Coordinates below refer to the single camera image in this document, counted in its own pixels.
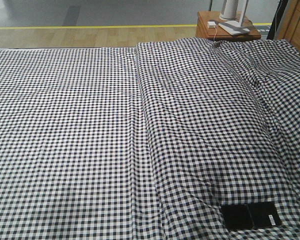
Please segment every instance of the wooden floor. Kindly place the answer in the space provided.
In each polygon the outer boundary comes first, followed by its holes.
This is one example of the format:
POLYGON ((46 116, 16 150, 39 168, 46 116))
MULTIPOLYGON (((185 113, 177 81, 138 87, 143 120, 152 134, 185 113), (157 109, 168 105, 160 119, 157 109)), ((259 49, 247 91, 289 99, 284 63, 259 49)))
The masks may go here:
POLYGON ((134 47, 196 35, 196 27, 0 29, 0 48, 134 47))

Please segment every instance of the wooden cabinet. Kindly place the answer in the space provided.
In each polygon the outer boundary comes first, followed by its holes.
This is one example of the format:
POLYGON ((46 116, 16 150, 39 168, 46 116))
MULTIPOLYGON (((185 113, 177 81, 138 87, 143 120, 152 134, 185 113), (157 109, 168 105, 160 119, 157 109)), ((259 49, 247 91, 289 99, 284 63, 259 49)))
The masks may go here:
POLYGON ((231 42, 245 42, 251 40, 257 40, 261 38, 260 33, 258 30, 253 26, 252 22, 245 17, 243 25, 250 29, 248 34, 241 34, 232 36, 223 30, 220 26, 215 28, 208 28, 207 22, 208 21, 215 21, 217 23, 224 22, 219 19, 220 12, 219 11, 199 11, 198 12, 198 22, 196 26, 196 33, 195 36, 198 38, 209 39, 209 40, 225 40, 231 42))

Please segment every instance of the white label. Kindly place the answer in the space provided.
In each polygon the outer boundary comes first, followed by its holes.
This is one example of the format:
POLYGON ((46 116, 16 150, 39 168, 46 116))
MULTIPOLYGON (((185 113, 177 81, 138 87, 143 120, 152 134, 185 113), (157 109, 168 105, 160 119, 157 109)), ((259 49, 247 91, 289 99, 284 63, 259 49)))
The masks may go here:
POLYGON ((268 215, 268 216, 269 216, 271 225, 272 225, 272 226, 275 226, 275 225, 276 225, 276 222, 275 222, 274 216, 272 216, 272 215, 268 215))

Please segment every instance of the gray floor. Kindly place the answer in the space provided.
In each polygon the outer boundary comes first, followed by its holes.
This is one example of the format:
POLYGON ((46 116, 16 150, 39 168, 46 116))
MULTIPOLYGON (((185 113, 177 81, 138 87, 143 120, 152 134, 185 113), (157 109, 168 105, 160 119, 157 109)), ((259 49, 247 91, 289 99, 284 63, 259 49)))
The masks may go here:
MULTIPOLYGON (((0 0, 0 27, 196 24, 209 0, 0 0)), ((220 11, 223 0, 213 0, 220 11)), ((250 0, 247 16, 270 23, 278 0, 250 0)))

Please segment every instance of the gingham bedsheet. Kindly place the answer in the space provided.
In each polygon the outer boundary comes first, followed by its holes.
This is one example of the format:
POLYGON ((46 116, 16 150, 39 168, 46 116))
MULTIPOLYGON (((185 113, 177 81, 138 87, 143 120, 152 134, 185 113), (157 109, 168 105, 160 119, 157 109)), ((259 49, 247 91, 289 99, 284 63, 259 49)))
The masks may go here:
POLYGON ((285 41, 1 49, 0 240, 300 240, 299 108, 285 41), (224 227, 264 201, 282 226, 224 227))
POLYGON ((136 54, 168 238, 300 240, 300 53, 186 38, 136 54), (262 202, 282 226, 224 227, 221 205, 262 202))

